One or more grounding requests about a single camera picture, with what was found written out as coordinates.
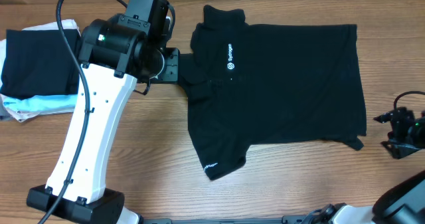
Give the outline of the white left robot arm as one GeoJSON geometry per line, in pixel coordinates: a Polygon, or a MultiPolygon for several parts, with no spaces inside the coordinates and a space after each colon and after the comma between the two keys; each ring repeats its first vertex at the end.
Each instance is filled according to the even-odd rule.
{"type": "Polygon", "coordinates": [[[122,112],[138,83],[177,81],[179,51],[167,47],[175,24],[165,14],[97,19],[82,33],[83,77],[65,143],[45,184],[27,205],[74,223],[142,223],[124,194],[106,187],[106,172],[122,112]]]}

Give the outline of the black polo shirt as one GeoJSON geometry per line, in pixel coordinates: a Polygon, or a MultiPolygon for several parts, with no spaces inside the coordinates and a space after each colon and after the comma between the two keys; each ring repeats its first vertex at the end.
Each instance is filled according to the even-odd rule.
{"type": "Polygon", "coordinates": [[[330,140],[360,150],[367,121],[357,26],[245,18],[206,5],[180,58],[189,134],[207,177],[241,168],[256,144],[330,140]]]}

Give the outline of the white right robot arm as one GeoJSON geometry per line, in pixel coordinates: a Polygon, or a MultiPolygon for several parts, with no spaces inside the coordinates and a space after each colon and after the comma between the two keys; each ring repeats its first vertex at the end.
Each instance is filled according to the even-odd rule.
{"type": "MultiPolygon", "coordinates": [[[[390,122],[392,131],[382,146],[395,159],[424,149],[424,117],[396,108],[374,118],[390,122]]],[[[351,207],[344,203],[327,205],[306,215],[302,223],[399,223],[424,224],[424,172],[408,178],[384,193],[372,207],[351,207]]]]}

